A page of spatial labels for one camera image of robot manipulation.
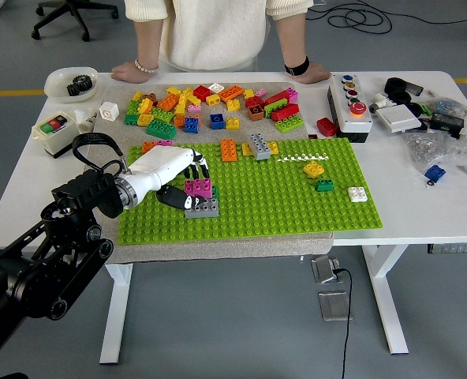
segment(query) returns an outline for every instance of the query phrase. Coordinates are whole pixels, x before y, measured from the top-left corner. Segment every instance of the person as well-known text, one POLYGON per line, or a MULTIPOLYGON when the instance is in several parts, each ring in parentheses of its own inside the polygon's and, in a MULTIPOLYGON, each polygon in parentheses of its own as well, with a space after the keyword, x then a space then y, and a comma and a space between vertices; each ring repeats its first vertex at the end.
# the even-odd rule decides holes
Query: person
POLYGON ((181 71, 256 70, 256 57, 275 21, 288 75, 302 84, 330 72, 310 62, 305 15, 312 0, 125 0, 134 21, 137 59, 114 67, 118 81, 144 83, 161 66, 181 71))

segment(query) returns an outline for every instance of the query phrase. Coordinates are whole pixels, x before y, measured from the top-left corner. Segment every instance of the robotic arm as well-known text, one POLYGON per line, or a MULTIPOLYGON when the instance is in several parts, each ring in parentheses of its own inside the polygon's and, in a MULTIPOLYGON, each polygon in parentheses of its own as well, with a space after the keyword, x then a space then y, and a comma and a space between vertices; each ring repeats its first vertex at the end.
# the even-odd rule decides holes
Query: robotic arm
POLYGON ((162 203, 189 209, 204 202, 167 183, 181 172, 198 178, 197 166, 209 177, 207 163, 191 148, 156 146, 130 167, 109 136, 81 134, 73 142, 74 155, 92 170, 85 171, 52 191, 54 201, 41 212, 41 221, 11 245, 0 250, 0 348, 26 317, 60 320, 113 252, 113 243, 101 238, 93 210, 118 217, 123 208, 137 206, 150 191, 162 203), (103 167, 85 159, 84 144, 108 144, 120 156, 103 167), (106 173, 111 164, 120 169, 106 173), (31 256, 28 244, 45 234, 31 256))

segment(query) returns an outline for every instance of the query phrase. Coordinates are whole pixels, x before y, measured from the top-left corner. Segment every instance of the gray floor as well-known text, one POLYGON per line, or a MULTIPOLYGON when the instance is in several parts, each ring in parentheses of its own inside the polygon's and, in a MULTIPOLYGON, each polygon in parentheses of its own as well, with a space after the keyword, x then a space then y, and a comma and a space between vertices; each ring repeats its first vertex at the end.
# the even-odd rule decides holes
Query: gray floor
MULTIPOLYGON (((67 66, 99 72, 133 59, 133 26, 121 9, 83 12, 92 41, 71 17, 30 38, 36 2, 7 0, 0 11, 0 90, 42 88, 67 66)), ((342 4, 337 0, 328 5, 342 4)), ((467 1, 372 1, 393 13, 433 21, 467 18, 467 1)), ((467 77, 467 23, 429 25, 392 17, 381 36, 308 22, 308 54, 333 71, 442 70, 467 77)), ((277 36, 260 70, 279 71, 277 36)), ((460 84, 467 96, 467 84, 460 84)), ((44 96, 0 97, 0 197, 44 96)), ((35 215, 16 215, 35 217, 35 215)), ((353 312, 346 377, 467 378, 467 255, 432 256, 412 246, 388 274, 410 354, 391 356, 359 248, 333 248, 353 273, 353 312)), ((344 323, 325 323, 317 294, 346 283, 314 283, 310 257, 188 261, 137 265, 120 363, 100 366, 111 279, 102 270, 67 317, 27 320, 0 352, 0 376, 30 378, 332 378, 340 377, 344 323)))

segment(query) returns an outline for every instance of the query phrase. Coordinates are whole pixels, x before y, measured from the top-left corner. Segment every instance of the bracelet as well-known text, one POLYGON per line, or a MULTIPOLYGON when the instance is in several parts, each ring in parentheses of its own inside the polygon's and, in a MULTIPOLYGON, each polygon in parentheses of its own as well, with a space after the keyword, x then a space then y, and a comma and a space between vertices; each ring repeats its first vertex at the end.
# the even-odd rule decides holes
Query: bracelet
POLYGON ((286 69, 286 72, 289 75, 297 77, 297 76, 305 73, 305 71, 307 71, 307 69, 309 68, 309 65, 310 65, 309 57, 305 57, 305 62, 302 63, 301 65, 299 65, 297 67, 293 67, 293 68, 289 68, 287 65, 284 65, 284 68, 286 69))
POLYGON ((136 64, 136 67, 141 70, 143 73, 155 73, 158 71, 158 67, 156 67, 155 69, 145 69, 143 66, 141 66, 139 64, 139 61, 136 59, 136 61, 134 62, 136 64))

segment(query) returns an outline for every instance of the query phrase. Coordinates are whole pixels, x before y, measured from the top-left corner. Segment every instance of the black gear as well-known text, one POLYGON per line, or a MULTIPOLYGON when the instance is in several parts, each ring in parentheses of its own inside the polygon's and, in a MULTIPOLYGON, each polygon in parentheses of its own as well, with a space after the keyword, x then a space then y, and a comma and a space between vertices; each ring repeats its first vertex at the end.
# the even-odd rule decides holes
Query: black gear
POLYGON ((93 87, 92 79, 88 75, 79 75, 75 77, 73 83, 77 84, 81 92, 85 92, 93 87))
POLYGON ((69 84, 67 86, 67 92, 69 96, 78 96, 80 94, 80 89, 77 84, 69 84))

